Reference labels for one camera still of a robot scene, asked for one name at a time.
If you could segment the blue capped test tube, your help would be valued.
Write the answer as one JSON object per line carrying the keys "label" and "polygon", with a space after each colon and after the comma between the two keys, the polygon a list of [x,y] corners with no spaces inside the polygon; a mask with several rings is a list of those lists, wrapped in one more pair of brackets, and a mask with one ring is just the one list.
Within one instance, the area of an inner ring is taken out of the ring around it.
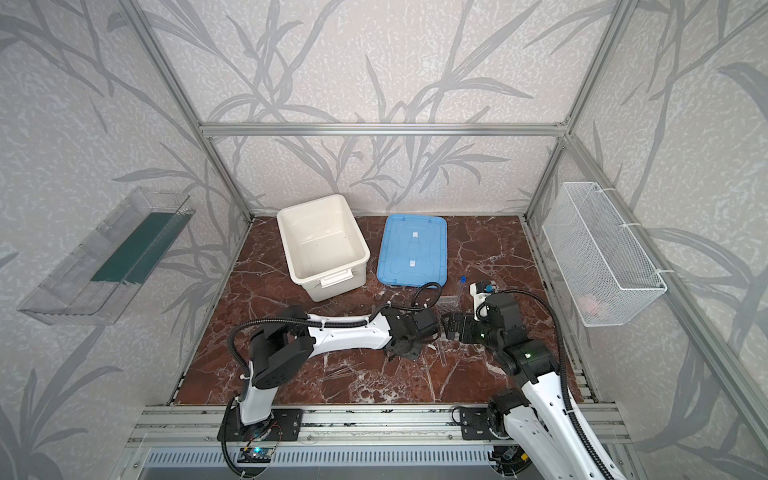
{"label": "blue capped test tube", "polygon": [[463,310],[463,298],[467,291],[467,277],[462,275],[457,283],[455,306],[459,311]]}

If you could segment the clear acrylic test tube rack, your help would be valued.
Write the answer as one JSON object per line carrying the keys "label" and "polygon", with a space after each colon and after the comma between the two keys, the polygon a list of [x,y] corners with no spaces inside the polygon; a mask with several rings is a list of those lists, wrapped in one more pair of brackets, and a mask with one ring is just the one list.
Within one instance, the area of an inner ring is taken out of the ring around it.
{"label": "clear acrylic test tube rack", "polygon": [[469,344],[472,342],[474,316],[461,306],[459,295],[449,295],[438,300],[436,311],[441,331],[447,340]]}

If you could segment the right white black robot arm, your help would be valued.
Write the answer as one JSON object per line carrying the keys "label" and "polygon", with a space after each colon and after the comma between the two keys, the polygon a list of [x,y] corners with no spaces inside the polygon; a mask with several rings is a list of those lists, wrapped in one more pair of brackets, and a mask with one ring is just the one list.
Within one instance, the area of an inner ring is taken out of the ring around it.
{"label": "right white black robot arm", "polygon": [[[545,479],[623,479],[571,394],[565,341],[551,305],[532,292],[497,290],[489,282],[471,285],[470,294],[473,313],[442,316],[446,336],[483,346],[515,383],[489,401],[489,432],[514,441]],[[519,296],[535,300],[553,320],[556,353],[529,336]]]}

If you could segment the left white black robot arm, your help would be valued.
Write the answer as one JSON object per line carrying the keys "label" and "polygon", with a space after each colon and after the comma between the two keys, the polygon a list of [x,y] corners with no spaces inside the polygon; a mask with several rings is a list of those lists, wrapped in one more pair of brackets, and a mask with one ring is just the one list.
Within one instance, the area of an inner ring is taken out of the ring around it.
{"label": "left white black robot arm", "polygon": [[242,372],[243,390],[235,400],[238,426],[265,427],[279,387],[314,357],[366,349],[416,360],[438,336],[432,310],[390,303],[362,316],[327,317],[293,308],[237,325],[227,348]]}

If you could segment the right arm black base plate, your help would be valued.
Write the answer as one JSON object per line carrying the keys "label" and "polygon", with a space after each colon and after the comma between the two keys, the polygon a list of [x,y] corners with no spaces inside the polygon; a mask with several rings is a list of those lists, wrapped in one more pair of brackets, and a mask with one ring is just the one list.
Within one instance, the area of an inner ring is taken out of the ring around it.
{"label": "right arm black base plate", "polygon": [[461,429],[463,440],[467,441],[494,441],[509,440],[510,437],[501,431],[501,427],[494,425],[492,415],[487,408],[459,407],[456,423]]}

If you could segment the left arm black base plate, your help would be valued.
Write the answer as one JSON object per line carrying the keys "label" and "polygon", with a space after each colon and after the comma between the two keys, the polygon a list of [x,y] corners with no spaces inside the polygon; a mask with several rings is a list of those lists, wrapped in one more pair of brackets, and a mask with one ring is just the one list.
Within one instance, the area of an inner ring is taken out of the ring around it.
{"label": "left arm black base plate", "polygon": [[245,425],[240,418],[240,408],[233,407],[225,412],[217,440],[293,442],[298,439],[303,413],[302,409],[276,409],[270,412],[266,420]]}

